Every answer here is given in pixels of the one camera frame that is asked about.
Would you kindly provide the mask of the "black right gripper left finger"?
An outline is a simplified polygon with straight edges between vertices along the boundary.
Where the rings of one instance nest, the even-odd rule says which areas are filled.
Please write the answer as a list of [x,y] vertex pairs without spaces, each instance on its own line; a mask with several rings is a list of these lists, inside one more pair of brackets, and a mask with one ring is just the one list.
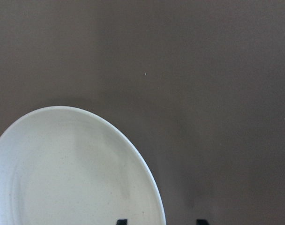
[[116,222],[116,225],[127,225],[128,220],[127,219],[118,219]]

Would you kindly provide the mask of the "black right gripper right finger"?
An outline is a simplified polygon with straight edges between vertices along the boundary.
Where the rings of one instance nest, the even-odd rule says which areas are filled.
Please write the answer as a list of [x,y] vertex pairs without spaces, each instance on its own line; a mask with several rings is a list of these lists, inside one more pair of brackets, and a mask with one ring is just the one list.
[[196,225],[210,225],[206,219],[197,219]]

